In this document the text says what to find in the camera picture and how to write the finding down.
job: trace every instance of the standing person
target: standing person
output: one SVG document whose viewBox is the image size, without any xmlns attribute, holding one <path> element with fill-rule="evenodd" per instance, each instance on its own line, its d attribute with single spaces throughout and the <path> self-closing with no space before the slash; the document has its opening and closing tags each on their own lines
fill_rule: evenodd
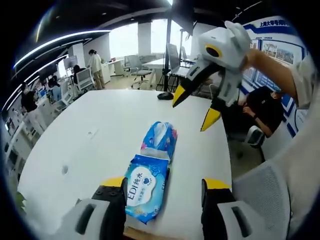
<svg viewBox="0 0 320 240">
<path fill-rule="evenodd" d="M 23 82 L 21 84 L 21 107 L 24 112 L 28 113 L 28 118 L 31 122 L 32 127 L 42 135 L 47 129 L 45 120 L 37 108 L 35 100 L 35 92 L 28 89 L 27 84 Z"/>
<path fill-rule="evenodd" d="M 91 49 L 89 51 L 90 60 L 89 60 L 89 67 L 93 72 L 93 78 L 96 84 L 97 89 L 104 89 L 105 82 L 102 76 L 102 66 L 101 66 L 101 57 L 97 53 L 96 50 Z"/>
</svg>

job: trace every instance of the white sleeve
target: white sleeve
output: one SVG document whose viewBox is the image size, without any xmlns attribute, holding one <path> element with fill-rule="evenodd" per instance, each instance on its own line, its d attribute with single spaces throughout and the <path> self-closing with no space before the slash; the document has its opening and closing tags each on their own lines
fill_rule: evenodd
<svg viewBox="0 0 320 240">
<path fill-rule="evenodd" d="M 311 56 L 306 56 L 301 62 L 294 64 L 290 70 L 297 94 L 297 106 L 299 108 L 308 108 L 312 100 L 317 77 L 317 69 Z"/>
<path fill-rule="evenodd" d="M 93 60 L 93 56 L 90 56 L 90 58 L 89 58 L 89 62 L 88 62 L 88 66 L 92 66 L 92 60 Z"/>
</svg>

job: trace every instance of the person in black shirt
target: person in black shirt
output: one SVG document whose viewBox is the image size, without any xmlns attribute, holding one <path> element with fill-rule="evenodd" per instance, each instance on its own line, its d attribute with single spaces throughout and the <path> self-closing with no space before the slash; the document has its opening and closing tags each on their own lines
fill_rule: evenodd
<svg viewBox="0 0 320 240">
<path fill-rule="evenodd" d="M 245 134 L 255 125 L 269 138 L 283 119 L 282 96 L 281 92 L 263 86 L 232 106 L 222 107 L 220 111 L 226 132 Z"/>
<path fill-rule="evenodd" d="M 74 73 L 74 75 L 73 75 L 73 82 L 74 82 L 75 84 L 78 84 L 77 73 L 79 73 L 79 72 L 81 72 L 81 71 L 83 71 L 83 70 L 85 70 L 85 68 L 80 68 L 79 65 L 75 65 L 75 66 L 73 67 L 73 73 Z"/>
<path fill-rule="evenodd" d="M 21 107 L 31 122 L 32 127 L 42 135 L 47 128 L 45 120 L 38 110 L 35 100 L 35 92 L 30 91 L 25 82 L 21 84 Z"/>
</svg>

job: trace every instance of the window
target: window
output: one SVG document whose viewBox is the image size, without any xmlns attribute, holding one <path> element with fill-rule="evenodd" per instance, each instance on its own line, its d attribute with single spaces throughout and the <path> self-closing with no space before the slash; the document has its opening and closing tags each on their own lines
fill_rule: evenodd
<svg viewBox="0 0 320 240">
<path fill-rule="evenodd" d="M 109 33 L 109 42 L 111 58 L 138 54 L 138 24 L 113 29 Z"/>
<path fill-rule="evenodd" d="M 175 21 L 171 22 L 170 43 L 176 45 L 178 52 L 180 51 L 180 29 L 181 27 Z M 182 46 L 184 46 L 186 54 L 190 55 L 192 36 L 186 40 L 188 35 L 187 32 L 183 32 Z M 166 38 L 167 20 L 153 20 L 151 23 L 151 52 L 164 53 L 166 51 Z"/>
</svg>

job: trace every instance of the seated person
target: seated person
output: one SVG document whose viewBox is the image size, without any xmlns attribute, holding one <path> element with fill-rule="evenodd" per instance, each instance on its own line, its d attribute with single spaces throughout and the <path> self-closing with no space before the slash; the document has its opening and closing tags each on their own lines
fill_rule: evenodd
<svg viewBox="0 0 320 240">
<path fill-rule="evenodd" d="M 77 73 L 79 73 L 79 72 L 81 72 L 81 71 L 83 71 L 83 70 L 85 70 L 85 68 L 80 68 L 80 66 L 79 65 L 75 65 L 74 67 L 73 67 L 73 82 L 75 83 L 75 84 L 78 84 L 78 79 L 77 79 Z"/>
<path fill-rule="evenodd" d="M 58 102 L 62 98 L 60 84 L 55 80 L 50 79 L 48 82 L 48 86 L 52 90 L 54 101 Z"/>
<path fill-rule="evenodd" d="M 248 93 L 238 103 L 221 107 L 225 131 L 245 134 L 255 125 L 269 138 L 283 119 L 282 96 L 282 92 L 272 92 L 263 86 Z"/>
</svg>

